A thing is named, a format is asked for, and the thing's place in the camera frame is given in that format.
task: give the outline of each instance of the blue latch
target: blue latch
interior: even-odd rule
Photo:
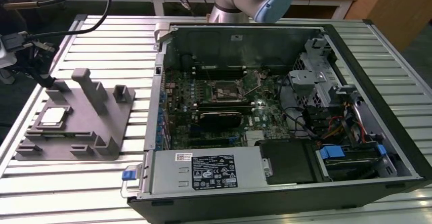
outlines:
[[[135,180],[135,170],[125,170],[121,174],[122,181]]]
[[[339,146],[322,147],[322,149],[318,152],[322,159],[345,157],[345,153]]]
[[[383,156],[386,154],[386,150],[381,144],[377,146],[377,151],[379,152],[381,156]]]

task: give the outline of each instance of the warning label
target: warning label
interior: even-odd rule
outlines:
[[[191,157],[191,188],[210,190],[237,187],[234,155]]]

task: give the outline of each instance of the metal table surface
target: metal table surface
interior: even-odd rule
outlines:
[[[90,27],[99,16],[74,21]],[[149,103],[153,29],[157,22],[203,22],[190,17],[109,16],[97,31],[67,36],[53,62],[53,76],[69,79],[75,67],[91,70],[103,87],[135,89],[133,112],[115,161],[17,161],[14,148],[46,95],[37,86],[0,147],[0,223],[146,223],[119,196],[121,171],[139,163]],[[373,25],[362,21],[283,19],[331,23],[399,122],[432,163],[432,91]],[[341,72],[349,81],[347,73]],[[66,80],[69,86],[77,86]],[[387,196],[361,208],[271,215],[206,223],[432,223],[432,186]]]

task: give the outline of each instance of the blue drive bracket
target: blue drive bracket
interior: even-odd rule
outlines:
[[[345,157],[345,153],[339,146],[322,147],[322,149],[319,149],[318,153],[321,155],[322,160],[329,159],[329,158]]]
[[[386,150],[385,150],[385,148],[383,148],[383,146],[381,144],[378,144],[378,146],[377,146],[377,151],[379,152],[381,156],[386,155]]]

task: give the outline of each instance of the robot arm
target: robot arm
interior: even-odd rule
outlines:
[[[209,22],[274,23],[285,14],[291,0],[214,0]]]

